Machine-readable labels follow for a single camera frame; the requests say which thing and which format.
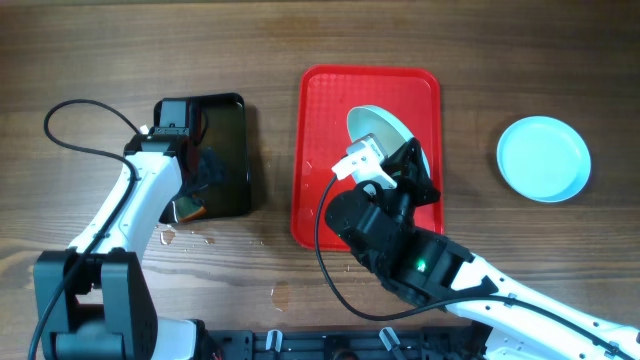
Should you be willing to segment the orange sponge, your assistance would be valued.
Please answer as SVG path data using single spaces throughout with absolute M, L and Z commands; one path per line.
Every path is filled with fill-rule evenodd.
M 180 197 L 172 205 L 176 223 L 194 221 L 206 214 L 204 201 L 197 197 Z

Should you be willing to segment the white plate top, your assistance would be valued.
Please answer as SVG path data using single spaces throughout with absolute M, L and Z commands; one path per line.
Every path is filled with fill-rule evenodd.
M 367 134 L 373 134 L 386 150 L 388 158 L 411 138 L 417 139 L 395 115 L 375 105 L 362 105 L 352 108 L 348 112 L 346 126 L 351 144 Z M 423 159 L 427 163 L 427 173 L 431 177 L 427 156 L 423 149 L 422 151 Z M 377 188 L 381 189 L 381 186 L 373 181 L 364 181 L 356 184 L 361 185 L 370 194 Z

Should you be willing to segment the white plate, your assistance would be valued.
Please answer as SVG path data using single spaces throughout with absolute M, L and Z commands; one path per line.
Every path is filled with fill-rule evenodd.
M 352 108 L 348 112 L 346 126 L 351 144 L 367 134 L 373 134 L 386 150 L 388 158 L 411 138 L 417 139 L 395 115 L 375 105 L 362 105 Z M 422 151 L 423 159 L 427 163 L 427 173 L 431 177 L 427 156 L 423 149 Z M 381 186 L 373 181 L 364 181 L 356 184 L 361 185 L 370 194 L 377 188 L 381 189 Z
M 592 169 L 590 151 L 579 133 L 549 116 L 522 118 L 500 136 L 496 162 L 506 183 L 518 194 L 541 203 L 578 195 Z

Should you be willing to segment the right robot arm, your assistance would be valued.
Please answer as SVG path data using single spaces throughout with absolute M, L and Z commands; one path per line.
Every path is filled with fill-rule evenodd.
M 417 139 L 389 154 L 377 138 L 354 141 L 332 168 L 353 189 L 322 199 L 316 219 L 348 247 L 388 291 L 411 304 L 403 317 L 443 308 L 486 325 L 485 358 L 636 359 L 639 331 L 577 311 L 505 275 L 482 257 L 414 222 L 438 202 Z

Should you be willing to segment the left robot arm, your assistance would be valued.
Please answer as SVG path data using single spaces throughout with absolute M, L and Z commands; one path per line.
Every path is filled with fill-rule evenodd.
M 212 359 L 200 320 L 157 315 L 140 262 L 170 201 L 197 170 L 186 135 L 136 135 L 92 222 L 34 266 L 39 321 L 28 350 L 47 359 Z

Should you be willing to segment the black water tray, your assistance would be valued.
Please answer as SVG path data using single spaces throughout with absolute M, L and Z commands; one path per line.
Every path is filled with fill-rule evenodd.
M 242 216 L 251 209 L 251 172 L 248 154 L 248 126 L 244 99 L 237 93 L 192 97 L 208 116 L 209 127 L 198 147 L 212 147 L 225 164 L 225 183 L 204 201 L 206 214 L 197 220 Z M 163 211 L 160 222 L 175 222 L 172 202 L 184 197 L 176 195 Z

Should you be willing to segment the red plastic tray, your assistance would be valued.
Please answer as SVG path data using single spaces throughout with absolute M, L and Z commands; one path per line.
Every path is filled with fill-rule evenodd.
M 296 242 L 314 248 L 314 223 L 331 167 L 351 144 L 348 112 L 379 106 L 398 118 L 426 153 L 434 186 L 443 191 L 440 84 L 421 68 L 317 65 L 302 76 L 290 230 Z

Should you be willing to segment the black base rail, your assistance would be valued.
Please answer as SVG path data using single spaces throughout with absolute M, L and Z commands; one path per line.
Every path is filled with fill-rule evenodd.
M 412 331 L 282 332 L 272 329 L 211 331 L 211 359 L 483 359 L 491 328 L 474 322 L 466 327 L 424 327 Z

